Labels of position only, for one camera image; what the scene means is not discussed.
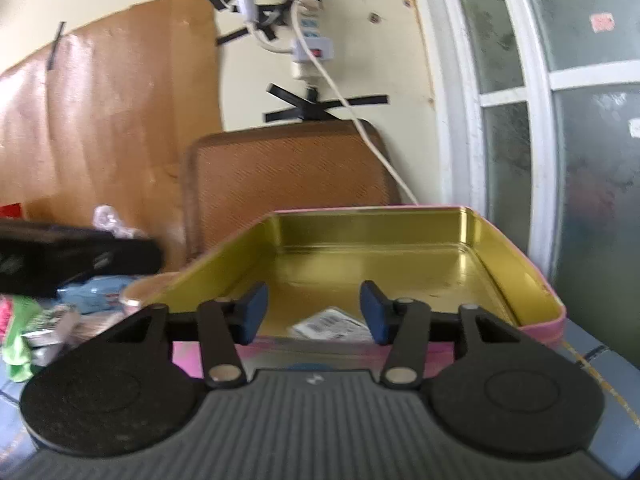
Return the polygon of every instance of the pink sticker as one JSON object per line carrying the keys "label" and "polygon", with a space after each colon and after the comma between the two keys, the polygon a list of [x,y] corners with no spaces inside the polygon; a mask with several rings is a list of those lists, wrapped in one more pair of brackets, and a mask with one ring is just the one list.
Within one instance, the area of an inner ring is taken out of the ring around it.
{"label": "pink sticker", "polygon": [[598,32],[611,32],[616,26],[616,22],[613,21],[613,14],[610,12],[592,14],[589,19],[591,20],[591,28],[596,34]]}

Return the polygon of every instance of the black circular joint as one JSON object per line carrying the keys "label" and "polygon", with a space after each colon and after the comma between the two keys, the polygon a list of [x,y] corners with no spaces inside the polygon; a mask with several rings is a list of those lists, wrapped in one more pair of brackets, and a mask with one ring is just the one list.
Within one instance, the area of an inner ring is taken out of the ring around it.
{"label": "black circular joint", "polygon": [[485,452],[526,460],[588,446],[604,408],[591,377],[535,343],[483,347],[431,381],[430,406],[449,433]]}
{"label": "black circular joint", "polygon": [[196,404],[193,381],[136,346],[80,348],[37,374],[20,400],[31,436],[61,453],[107,457],[179,430]]}

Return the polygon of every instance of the chair backrest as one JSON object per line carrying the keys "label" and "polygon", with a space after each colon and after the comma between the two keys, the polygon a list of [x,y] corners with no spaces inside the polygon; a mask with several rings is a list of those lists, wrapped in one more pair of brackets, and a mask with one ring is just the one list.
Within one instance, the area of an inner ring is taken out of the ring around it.
{"label": "chair backrest", "polygon": [[[380,134],[363,124],[386,156]],[[189,259],[271,211],[401,203],[351,121],[203,137],[188,149],[181,181]]]}

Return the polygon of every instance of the white power adapter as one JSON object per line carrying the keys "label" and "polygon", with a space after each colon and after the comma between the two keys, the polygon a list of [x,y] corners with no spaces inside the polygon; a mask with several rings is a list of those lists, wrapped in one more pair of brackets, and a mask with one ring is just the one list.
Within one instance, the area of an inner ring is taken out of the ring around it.
{"label": "white power adapter", "polygon": [[[318,0],[303,0],[300,6],[298,25],[305,38],[306,46],[319,61],[328,61],[334,58],[334,42],[331,38],[322,36],[319,30],[319,18],[322,11]],[[320,74],[316,66],[311,62],[305,49],[297,38],[292,42],[292,75],[315,86]]]}

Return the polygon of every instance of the blue plastic package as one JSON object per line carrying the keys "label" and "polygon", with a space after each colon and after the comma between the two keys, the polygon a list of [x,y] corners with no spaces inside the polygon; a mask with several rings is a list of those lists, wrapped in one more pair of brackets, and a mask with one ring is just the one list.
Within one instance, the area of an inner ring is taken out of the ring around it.
{"label": "blue plastic package", "polygon": [[62,303],[73,305],[80,314],[121,310],[120,293],[139,276],[97,276],[84,283],[69,283],[58,289]]}

